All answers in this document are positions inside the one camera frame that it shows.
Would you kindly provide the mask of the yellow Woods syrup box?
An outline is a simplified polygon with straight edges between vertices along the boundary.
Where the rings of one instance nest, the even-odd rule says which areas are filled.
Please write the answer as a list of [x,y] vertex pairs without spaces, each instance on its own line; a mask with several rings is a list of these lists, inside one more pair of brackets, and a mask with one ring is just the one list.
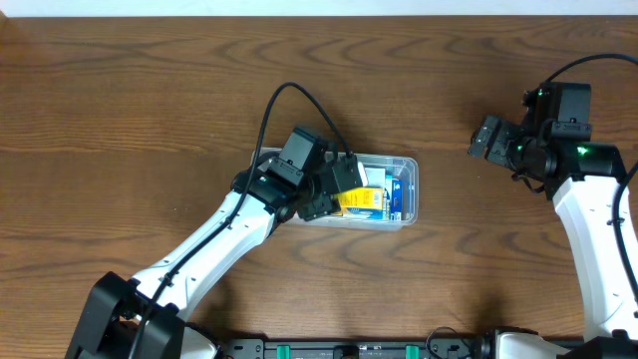
[[334,195],[341,207],[382,209],[384,191],[376,187],[357,187]]

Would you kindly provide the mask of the white green Panadol box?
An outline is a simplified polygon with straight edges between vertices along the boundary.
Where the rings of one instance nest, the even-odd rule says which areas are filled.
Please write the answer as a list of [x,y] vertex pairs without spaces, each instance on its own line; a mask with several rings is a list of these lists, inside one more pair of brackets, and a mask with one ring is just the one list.
[[364,167],[367,187],[384,188],[386,185],[386,170],[383,168]]

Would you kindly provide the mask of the blue Kool Fever box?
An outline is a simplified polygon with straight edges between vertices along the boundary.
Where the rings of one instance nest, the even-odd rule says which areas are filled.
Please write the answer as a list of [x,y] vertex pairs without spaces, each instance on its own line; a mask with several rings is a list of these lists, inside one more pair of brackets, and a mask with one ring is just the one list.
[[401,221],[403,219],[403,182],[386,174],[382,209],[363,209],[341,207],[336,215],[367,220]]

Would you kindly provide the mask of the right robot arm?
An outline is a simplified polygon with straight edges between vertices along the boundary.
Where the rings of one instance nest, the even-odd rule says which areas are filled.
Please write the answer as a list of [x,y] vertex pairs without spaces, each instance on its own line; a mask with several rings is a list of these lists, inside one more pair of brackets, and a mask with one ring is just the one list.
[[497,329],[478,358],[634,358],[637,355],[637,237],[630,172],[619,150],[591,140],[591,87],[545,81],[523,96],[520,124],[488,116],[469,153],[512,172],[553,204],[569,239],[584,305],[583,342],[552,343],[534,331]]

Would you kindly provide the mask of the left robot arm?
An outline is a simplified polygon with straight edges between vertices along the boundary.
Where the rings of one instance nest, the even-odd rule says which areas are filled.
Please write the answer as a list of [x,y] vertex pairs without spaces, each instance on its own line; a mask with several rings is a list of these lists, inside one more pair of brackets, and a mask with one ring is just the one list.
[[130,279],[108,272],[92,287],[69,358],[214,358],[219,346],[188,319],[230,267],[293,216],[338,208],[333,196],[359,185],[351,154],[303,128],[284,147],[257,147],[216,212],[164,258]]

